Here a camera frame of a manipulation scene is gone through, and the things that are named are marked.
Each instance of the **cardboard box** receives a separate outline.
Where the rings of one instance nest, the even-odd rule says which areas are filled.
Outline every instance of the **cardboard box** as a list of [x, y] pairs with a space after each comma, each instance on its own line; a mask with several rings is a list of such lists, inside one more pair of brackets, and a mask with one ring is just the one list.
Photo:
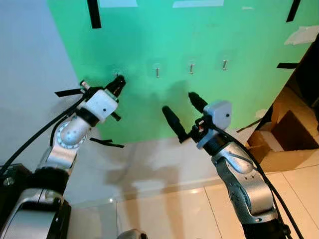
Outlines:
[[292, 111], [279, 123], [273, 121], [268, 131], [253, 132], [248, 144], [249, 151], [265, 172], [295, 169], [319, 148]]

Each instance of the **black cable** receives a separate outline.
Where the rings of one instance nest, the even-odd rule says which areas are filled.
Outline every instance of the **black cable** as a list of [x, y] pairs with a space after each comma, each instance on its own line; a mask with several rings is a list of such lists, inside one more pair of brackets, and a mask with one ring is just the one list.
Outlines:
[[56, 123], [52, 129], [52, 132], [51, 132], [51, 136], [50, 136], [50, 146], [52, 147], [53, 146], [53, 140], [54, 140], [54, 133], [56, 131], [56, 129], [58, 128], [58, 126], [63, 122], [65, 121], [67, 118], [69, 117], [69, 115], [65, 115], [63, 118], [61, 118], [58, 123]]
[[79, 99], [75, 104], [73, 104], [71, 107], [63, 111], [61, 114], [59, 114], [57, 117], [55, 117], [53, 120], [51, 120], [48, 124], [46, 124], [44, 127], [42, 127], [37, 133], [35, 133], [31, 138], [28, 139], [27, 142], [25, 142], [8, 160], [7, 162], [2, 166], [0, 169], [0, 176], [4, 174], [4, 172], [8, 169], [8, 167], [12, 164], [12, 162], [33, 142], [35, 141], [43, 132], [45, 132], [48, 128], [50, 128], [54, 123], [56, 123], [59, 119], [61, 119], [63, 116], [67, 115], [69, 112], [74, 110], [79, 104], [81, 104], [82, 101], [84, 101], [86, 98], [82, 97]]
[[[241, 145], [241, 143], [235, 139], [233, 136], [231, 136], [230, 134], [226, 133], [225, 131], [223, 131], [222, 129], [218, 128], [216, 125], [213, 124], [213, 129], [216, 130], [217, 132], [219, 132], [220, 134], [228, 137], [231, 139], [231, 141], [234, 141], [235, 143], [237, 143], [238, 145]], [[262, 167], [260, 166], [260, 164], [257, 162], [257, 160], [255, 159], [255, 157], [251, 154], [251, 152], [249, 152], [248, 149], [246, 149], [245, 147], [243, 147], [243, 150], [248, 154], [249, 157], [251, 157], [251, 159], [253, 160], [253, 162], [256, 164], [258, 172], [261, 174], [261, 176], [263, 177], [265, 183], [269, 186], [270, 190], [273, 191], [276, 195], [276, 197], [278, 198], [280, 204], [283, 206], [291, 224], [293, 225], [298, 237], [300, 239], [304, 239], [303, 235], [301, 234], [293, 216], [291, 215], [287, 205], [285, 204], [283, 198], [280, 196], [280, 194], [278, 193], [277, 189], [273, 186], [273, 184], [269, 181], [269, 179], [267, 178], [265, 172], [263, 171]]]

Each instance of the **green wall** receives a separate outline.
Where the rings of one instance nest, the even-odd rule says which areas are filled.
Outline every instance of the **green wall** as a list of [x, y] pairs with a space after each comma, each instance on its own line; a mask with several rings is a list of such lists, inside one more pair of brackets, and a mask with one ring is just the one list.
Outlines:
[[[169, 105], [187, 130], [199, 114], [187, 92], [233, 103], [232, 128], [256, 120], [309, 44], [284, 45], [299, 26], [319, 24], [318, 0], [301, 1], [286, 23], [292, 0], [225, 0], [223, 7], [172, 8], [173, 0], [137, 0], [136, 8], [100, 8], [92, 29], [85, 0], [48, 0], [78, 80], [105, 85], [120, 70], [128, 84], [117, 109], [120, 122], [99, 126], [104, 139], [133, 142], [173, 136], [161, 113]], [[253, 9], [243, 10], [243, 6]], [[229, 59], [228, 70], [222, 60]], [[194, 62], [194, 74], [189, 64]], [[153, 64], [159, 63], [160, 78]]]

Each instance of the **metal screw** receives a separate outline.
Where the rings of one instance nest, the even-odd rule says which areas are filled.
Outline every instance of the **metal screw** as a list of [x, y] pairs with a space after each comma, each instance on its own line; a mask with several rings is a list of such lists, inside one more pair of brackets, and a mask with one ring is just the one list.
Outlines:
[[11, 177], [8, 177], [3, 181], [3, 185], [6, 187], [11, 186], [13, 183], [14, 183], [14, 179]]
[[194, 74], [194, 72], [193, 72], [193, 66], [194, 66], [194, 65], [195, 65], [195, 64], [193, 64], [193, 63], [190, 65], [190, 71], [189, 71], [190, 74]]
[[223, 64], [223, 70], [224, 70], [224, 71], [227, 70], [227, 68], [226, 68], [227, 61], [228, 61], [228, 60], [223, 60], [223, 62], [224, 62], [224, 64]]

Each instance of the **metal hook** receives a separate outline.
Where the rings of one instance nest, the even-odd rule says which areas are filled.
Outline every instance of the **metal hook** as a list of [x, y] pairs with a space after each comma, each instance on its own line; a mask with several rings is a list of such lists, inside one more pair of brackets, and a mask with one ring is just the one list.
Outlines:
[[193, 63], [190, 65], [190, 71], [189, 71], [190, 74], [194, 74], [194, 72], [193, 72], [193, 66], [194, 66], [194, 65], [195, 65], [195, 64], [193, 64]]
[[228, 61], [228, 60], [223, 60], [223, 62], [224, 62], [224, 64], [223, 64], [223, 70], [224, 70], [224, 71], [227, 70], [227, 68], [226, 68], [227, 61]]

